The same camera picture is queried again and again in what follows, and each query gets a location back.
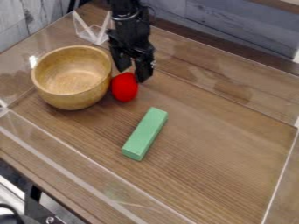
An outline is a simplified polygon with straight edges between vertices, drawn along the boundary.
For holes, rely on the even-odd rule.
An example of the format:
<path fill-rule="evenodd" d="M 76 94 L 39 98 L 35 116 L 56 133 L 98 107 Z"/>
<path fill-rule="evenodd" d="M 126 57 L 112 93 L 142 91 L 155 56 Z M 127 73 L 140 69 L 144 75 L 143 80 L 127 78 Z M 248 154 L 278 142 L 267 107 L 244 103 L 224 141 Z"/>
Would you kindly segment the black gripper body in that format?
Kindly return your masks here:
<path fill-rule="evenodd" d="M 115 27 L 107 30 L 112 58 L 151 60 L 155 57 L 155 47 L 150 42 L 150 17 L 112 17 L 112 21 Z"/>

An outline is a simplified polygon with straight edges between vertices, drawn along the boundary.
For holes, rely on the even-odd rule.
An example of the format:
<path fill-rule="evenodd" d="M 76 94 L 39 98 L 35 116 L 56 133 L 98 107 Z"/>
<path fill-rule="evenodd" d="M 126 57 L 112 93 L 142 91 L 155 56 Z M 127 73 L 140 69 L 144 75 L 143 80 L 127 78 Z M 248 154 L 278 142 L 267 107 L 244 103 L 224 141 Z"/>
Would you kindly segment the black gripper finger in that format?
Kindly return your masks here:
<path fill-rule="evenodd" d="M 135 77 L 139 83 L 143 83 L 152 75 L 155 70 L 155 58 L 152 56 L 135 59 Z"/>
<path fill-rule="evenodd" d="M 120 48 L 114 46 L 110 47 L 110 51 L 118 71 L 124 72 L 132 66 L 131 57 L 123 52 Z"/>

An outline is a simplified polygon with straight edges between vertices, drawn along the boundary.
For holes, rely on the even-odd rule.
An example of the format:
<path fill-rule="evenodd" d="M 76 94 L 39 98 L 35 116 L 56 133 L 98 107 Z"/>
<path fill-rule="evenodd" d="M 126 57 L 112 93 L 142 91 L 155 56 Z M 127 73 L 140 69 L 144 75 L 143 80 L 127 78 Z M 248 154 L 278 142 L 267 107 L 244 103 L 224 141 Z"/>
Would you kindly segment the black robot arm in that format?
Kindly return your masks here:
<path fill-rule="evenodd" d="M 150 42 L 148 7 L 140 0 L 107 0 L 114 29 L 107 29 L 108 48 L 119 72 L 135 66 L 135 80 L 143 83 L 155 70 L 155 47 Z"/>

